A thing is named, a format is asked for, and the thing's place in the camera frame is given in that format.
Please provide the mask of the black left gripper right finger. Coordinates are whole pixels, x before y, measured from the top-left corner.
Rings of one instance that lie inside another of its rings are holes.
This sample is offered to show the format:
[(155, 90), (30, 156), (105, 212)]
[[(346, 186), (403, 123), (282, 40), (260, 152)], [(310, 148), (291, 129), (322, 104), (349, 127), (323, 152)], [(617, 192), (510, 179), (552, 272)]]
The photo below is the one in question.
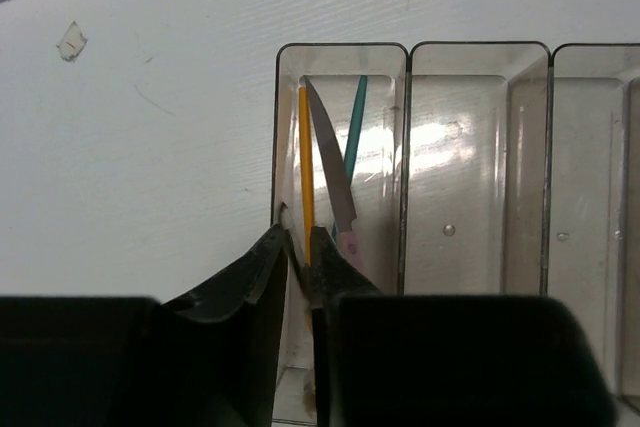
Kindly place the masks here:
[(546, 296), (385, 295), (311, 235), (321, 426), (613, 426), (570, 310)]

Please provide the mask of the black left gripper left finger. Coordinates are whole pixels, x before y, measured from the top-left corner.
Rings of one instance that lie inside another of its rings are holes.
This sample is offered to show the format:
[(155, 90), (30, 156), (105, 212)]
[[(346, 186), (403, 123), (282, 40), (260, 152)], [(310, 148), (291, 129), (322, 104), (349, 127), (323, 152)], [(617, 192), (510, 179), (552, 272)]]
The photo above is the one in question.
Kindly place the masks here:
[(287, 284), (286, 234), (168, 301), (5, 297), (5, 426), (268, 426)]

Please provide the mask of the pink handled metal knife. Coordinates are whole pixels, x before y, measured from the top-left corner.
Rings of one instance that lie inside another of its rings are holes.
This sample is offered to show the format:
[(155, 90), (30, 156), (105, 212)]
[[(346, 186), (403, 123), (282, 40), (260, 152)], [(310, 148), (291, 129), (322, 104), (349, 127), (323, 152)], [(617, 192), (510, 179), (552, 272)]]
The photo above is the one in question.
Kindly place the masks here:
[(311, 79), (304, 76), (303, 80), (333, 214), (331, 229), (335, 229), (335, 235), (329, 232), (330, 239), (334, 241), (339, 253), (346, 261), (361, 275), (372, 281), (373, 274), (366, 265), (361, 242), (354, 230), (357, 211), (333, 124)]

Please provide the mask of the teal plastic knife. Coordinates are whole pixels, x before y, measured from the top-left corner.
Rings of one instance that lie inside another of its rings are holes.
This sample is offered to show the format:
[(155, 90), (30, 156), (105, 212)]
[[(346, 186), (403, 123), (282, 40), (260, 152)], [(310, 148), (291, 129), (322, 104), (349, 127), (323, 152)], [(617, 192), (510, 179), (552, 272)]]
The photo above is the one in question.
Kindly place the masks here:
[(358, 79), (356, 92), (351, 109), (346, 143), (343, 149), (344, 171), (349, 183), (353, 182), (358, 148), (362, 131), (364, 110), (368, 90), (368, 77), (361, 75)]

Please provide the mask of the orange plastic knife top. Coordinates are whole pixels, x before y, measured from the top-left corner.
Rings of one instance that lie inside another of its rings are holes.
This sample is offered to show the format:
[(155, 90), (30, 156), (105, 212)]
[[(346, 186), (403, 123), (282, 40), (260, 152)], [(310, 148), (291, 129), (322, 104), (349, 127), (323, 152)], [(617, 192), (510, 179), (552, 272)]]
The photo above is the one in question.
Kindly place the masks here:
[(305, 87), (300, 87), (298, 91), (298, 127), (305, 260), (311, 265), (311, 231), (315, 223), (315, 208), (311, 120)]

